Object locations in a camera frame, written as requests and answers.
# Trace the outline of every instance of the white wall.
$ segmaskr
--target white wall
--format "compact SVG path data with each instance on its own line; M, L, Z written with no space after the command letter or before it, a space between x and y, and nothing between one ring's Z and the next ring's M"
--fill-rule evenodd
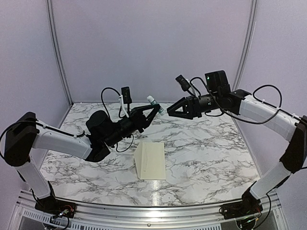
M53 53L44 0L0 1L0 131L28 111L58 126L68 104ZM44 151L35 152L35 161ZM0 159L0 229L24 183Z
M240 84L252 92L274 84L283 93L282 108L307 114L307 1L261 0L256 29ZM278 103L278 94L258 94ZM287 142L263 126L240 123L244 136L264 174L283 155ZM307 223L307 170L300 171L278 189L290 230L305 230Z
M98 102L104 87L132 99L179 100L176 83L224 69L233 82L248 24L246 0L54 1L56 28L75 101ZM117 100L106 93L106 101Z

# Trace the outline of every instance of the marble tabletop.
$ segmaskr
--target marble tabletop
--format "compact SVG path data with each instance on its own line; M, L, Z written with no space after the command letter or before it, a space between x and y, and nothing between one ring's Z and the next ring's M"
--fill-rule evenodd
M131 107L146 105L133 103ZM166 109L171 104L162 103ZM118 103L107 108L118 120ZM61 129L88 133L85 122L100 103L74 104ZM41 172L56 196L100 204L129 206L180 206L240 198L259 178L255 164L230 117L186 120L157 115L143 132L134 132L130 149L114 149L103 161L87 162L49 151ZM133 152L140 141L164 142L166 180L140 180ZM131 139L119 142L124 150Z

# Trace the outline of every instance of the white marble surface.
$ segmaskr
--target white marble surface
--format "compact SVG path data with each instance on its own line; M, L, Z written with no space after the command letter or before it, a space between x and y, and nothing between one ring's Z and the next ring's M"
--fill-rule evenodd
M145 103L134 103L132 107L140 105ZM112 120L117 120L119 104L107 107ZM61 129L88 133L85 122L101 109L100 103L75 104ZM128 151L111 150L99 163L50 151L41 172L57 196L133 206L193 205L240 198L259 177L235 124L225 115L194 120L157 115L150 127L134 135ZM138 179L133 152L140 141L165 143L166 181ZM119 150L130 142L121 141Z

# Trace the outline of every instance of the bottle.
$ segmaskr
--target bottle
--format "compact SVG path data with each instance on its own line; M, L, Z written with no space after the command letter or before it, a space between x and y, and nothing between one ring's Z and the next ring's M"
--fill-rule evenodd
M149 95L147 97L147 100L149 101L150 104L154 105L154 104L159 104L151 95ZM162 106L160 106L160 109L159 109L159 114L161 116L163 116L164 114L166 114L165 110L162 108Z

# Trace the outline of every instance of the paper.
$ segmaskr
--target paper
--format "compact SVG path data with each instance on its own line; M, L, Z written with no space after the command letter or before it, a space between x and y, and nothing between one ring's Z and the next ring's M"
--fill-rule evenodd
M164 143L141 142L134 152L138 178L165 180Z

